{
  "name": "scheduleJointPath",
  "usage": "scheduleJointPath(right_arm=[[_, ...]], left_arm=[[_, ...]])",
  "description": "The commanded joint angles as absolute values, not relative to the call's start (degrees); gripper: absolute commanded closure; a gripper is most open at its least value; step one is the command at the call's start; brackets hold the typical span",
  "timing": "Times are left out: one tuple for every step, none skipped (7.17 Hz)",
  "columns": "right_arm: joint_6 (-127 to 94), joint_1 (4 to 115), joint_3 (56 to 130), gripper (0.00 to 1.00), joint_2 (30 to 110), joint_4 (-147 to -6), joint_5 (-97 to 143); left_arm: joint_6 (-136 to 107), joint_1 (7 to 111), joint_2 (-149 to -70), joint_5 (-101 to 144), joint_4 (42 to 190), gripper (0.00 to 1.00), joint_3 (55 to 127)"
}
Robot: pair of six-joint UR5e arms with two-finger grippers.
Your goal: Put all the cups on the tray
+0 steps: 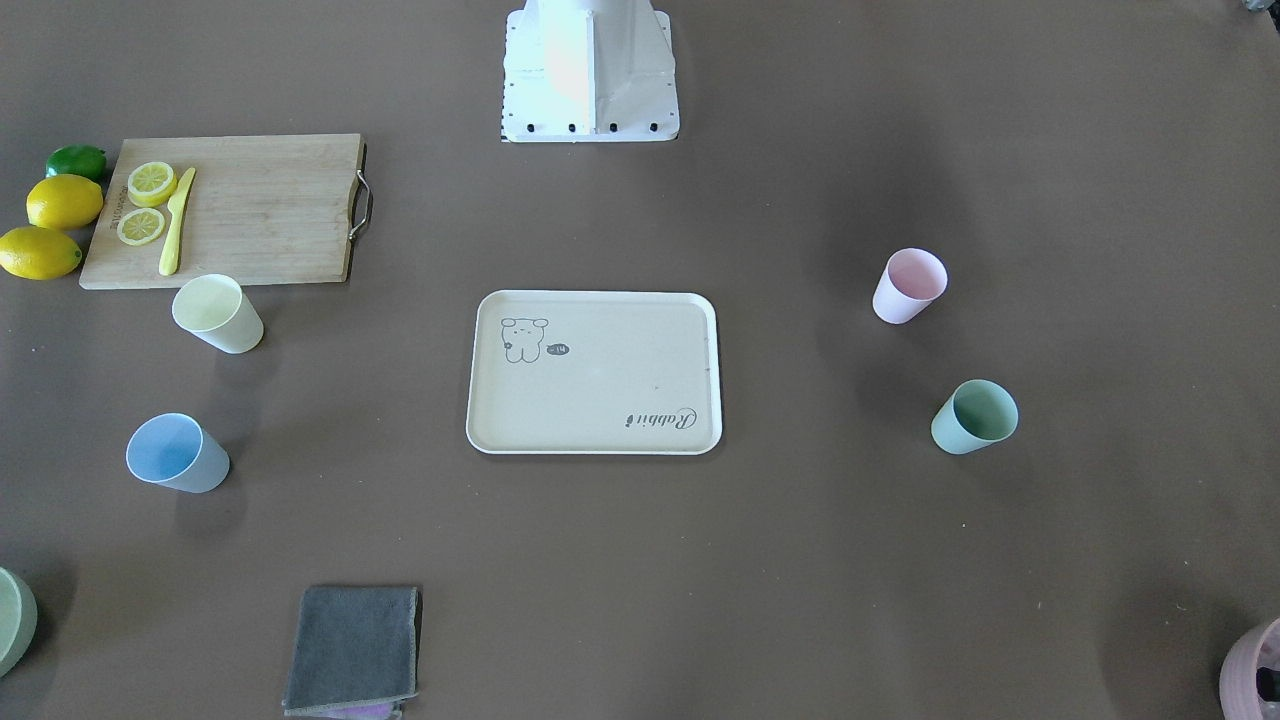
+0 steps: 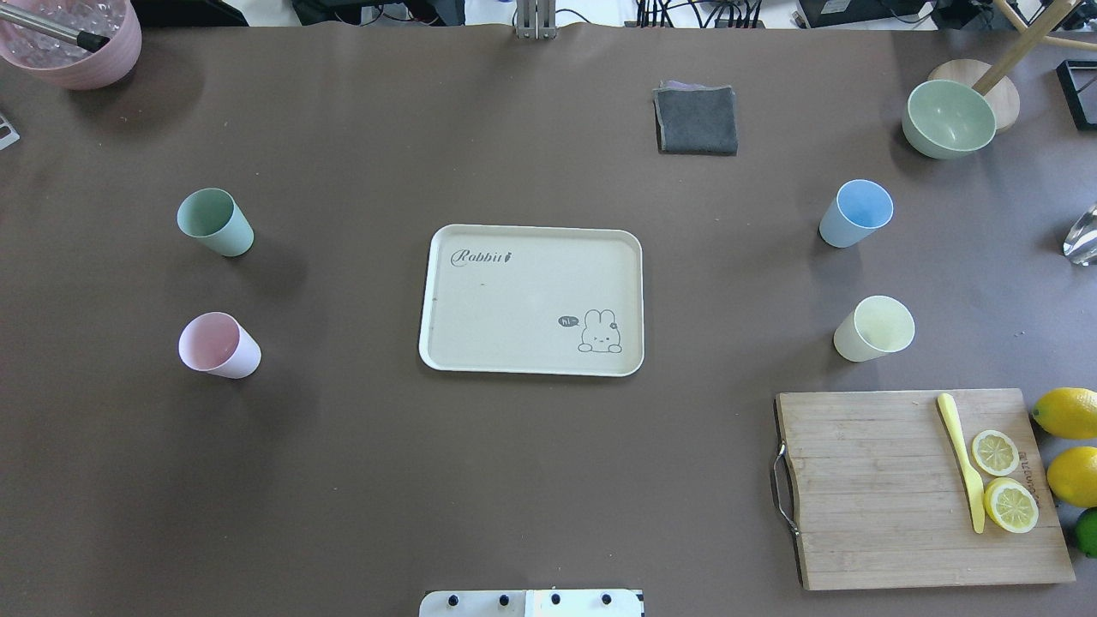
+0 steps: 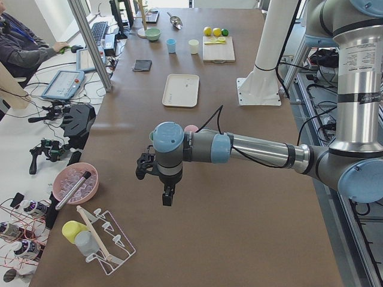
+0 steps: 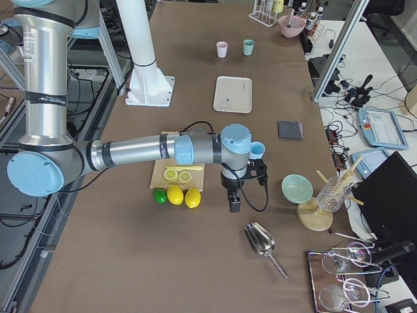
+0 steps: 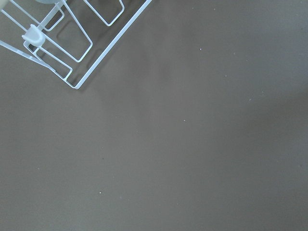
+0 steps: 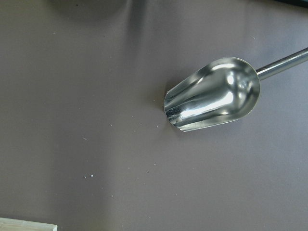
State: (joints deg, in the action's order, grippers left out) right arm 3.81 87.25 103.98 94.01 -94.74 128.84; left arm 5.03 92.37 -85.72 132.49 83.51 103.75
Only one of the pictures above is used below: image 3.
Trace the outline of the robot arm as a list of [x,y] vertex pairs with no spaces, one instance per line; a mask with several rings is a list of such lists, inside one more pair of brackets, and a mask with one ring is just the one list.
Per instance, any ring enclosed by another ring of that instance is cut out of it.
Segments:
[[290,145],[200,128],[185,132],[174,122],[151,134],[152,174],[164,184],[162,202],[172,204],[185,161],[225,163],[245,157],[273,168],[292,168],[349,199],[382,199],[382,145],[378,111],[382,99],[382,2],[311,1],[306,34],[331,37],[339,47],[336,137],[327,147]]

